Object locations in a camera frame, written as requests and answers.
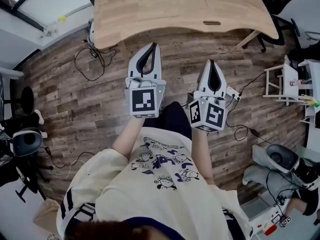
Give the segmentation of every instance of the gray sweatpants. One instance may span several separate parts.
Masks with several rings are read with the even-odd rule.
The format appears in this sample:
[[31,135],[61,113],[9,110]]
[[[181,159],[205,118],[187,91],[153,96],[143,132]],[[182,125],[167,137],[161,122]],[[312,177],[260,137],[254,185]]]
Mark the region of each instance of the gray sweatpants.
[[[275,167],[273,167],[272,163],[269,162],[265,153],[266,151],[264,148],[258,145],[252,146],[252,159],[258,165],[252,165],[248,167],[244,172],[243,179],[246,182],[254,181],[256,183],[262,184],[266,189],[269,189],[274,198],[277,198],[278,194],[282,190],[298,188],[296,185],[289,182],[292,182],[291,173],[284,174],[283,172],[281,172],[281,174],[289,180],[287,181],[279,173],[274,171],[270,172],[270,170],[275,170]],[[286,198],[291,198],[293,192],[294,190],[286,190],[281,192],[280,195]]]

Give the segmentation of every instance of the floor plank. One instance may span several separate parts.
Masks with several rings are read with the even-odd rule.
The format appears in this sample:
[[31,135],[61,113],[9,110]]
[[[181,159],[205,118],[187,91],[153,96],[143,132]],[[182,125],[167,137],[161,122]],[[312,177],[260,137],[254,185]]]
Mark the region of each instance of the floor plank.
[[[228,85],[240,91],[247,83],[263,72],[265,68],[278,65],[294,42],[286,36],[286,46],[266,44],[266,53],[261,52],[257,40],[253,40],[246,50],[230,53],[246,30],[229,33],[201,33],[182,28],[148,31],[127,39],[124,45],[132,56],[144,45],[157,42],[161,49],[162,75],[167,81],[164,104],[186,102],[187,92],[197,88],[199,72],[208,59],[215,60],[221,67]],[[118,47],[116,55],[104,75],[96,81],[87,81],[75,68],[76,53],[85,44],[84,30],[72,34],[48,49],[36,54],[23,66],[24,79],[16,84],[16,96],[25,86],[32,87],[35,107],[44,117],[44,127],[49,138],[44,143],[51,149],[54,162],[58,166],[76,160],[83,151],[97,153],[110,147],[128,119],[125,101],[126,60]],[[110,54],[103,56],[106,63]],[[102,73],[97,59],[83,51],[77,64],[89,78]],[[245,88],[241,101],[228,116],[228,123],[244,124],[256,129],[261,137],[272,143],[285,145],[295,150],[305,137],[303,107],[297,104],[285,106],[271,98],[263,98],[265,76],[259,77]],[[235,128],[210,133],[208,136],[213,176],[218,186],[225,190],[238,190],[241,203],[254,198],[263,188],[254,183],[242,185],[244,170],[252,163],[252,145],[266,146],[263,140],[250,132],[247,138],[236,141]],[[241,138],[246,134],[242,129],[237,133]],[[83,154],[87,161],[92,155]],[[50,158],[42,150],[40,160],[51,164]],[[71,167],[67,179],[59,179],[44,171],[51,181],[46,184],[39,180],[43,192],[50,198],[61,201],[72,178],[81,167],[78,162]],[[65,178],[69,168],[55,168],[53,174]]]

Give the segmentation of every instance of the white cable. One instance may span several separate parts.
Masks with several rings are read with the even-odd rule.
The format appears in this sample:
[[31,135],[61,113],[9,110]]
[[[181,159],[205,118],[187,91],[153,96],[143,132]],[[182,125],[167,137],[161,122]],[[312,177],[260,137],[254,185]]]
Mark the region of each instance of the white cable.
[[58,179],[60,179],[60,180],[65,180],[66,178],[69,177],[70,172],[71,172],[71,166],[72,166],[76,161],[81,161],[81,162],[83,162],[84,164],[86,163],[85,161],[82,161],[82,160],[80,160],[80,159],[74,160],[74,161],[70,164],[68,175],[67,175],[65,178],[61,178],[61,177],[59,177],[59,176],[56,176],[56,175],[54,175],[53,173],[51,173],[49,170],[47,170],[47,172],[50,173],[53,177],[56,177],[56,178],[58,178]]

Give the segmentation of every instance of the navy blue collar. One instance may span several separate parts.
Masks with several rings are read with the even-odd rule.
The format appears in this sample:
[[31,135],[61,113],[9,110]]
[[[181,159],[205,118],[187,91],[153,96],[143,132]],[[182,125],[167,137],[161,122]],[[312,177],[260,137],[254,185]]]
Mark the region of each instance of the navy blue collar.
[[165,234],[168,238],[172,240],[185,240],[177,231],[168,227],[153,218],[148,217],[133,217],[124,220],[128,224],[130,224],[133,228],[138,228],[142,226],[151,226]]

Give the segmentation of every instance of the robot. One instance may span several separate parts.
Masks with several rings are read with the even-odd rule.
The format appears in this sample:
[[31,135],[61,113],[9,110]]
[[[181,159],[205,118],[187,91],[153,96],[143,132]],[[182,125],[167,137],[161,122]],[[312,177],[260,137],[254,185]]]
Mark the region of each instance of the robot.
[[160,47],[157,43],[147,44],[131,58],[125,84],[129,114],[136,118],[157,118],[167,84],[162,80]]
[[228,110],[226,94],[239,101],[241,95],[230,86],[219,66],[209,59],[199,76],[198,89],[188,97],[190,124],[205,132],[222,131],[225,128]]

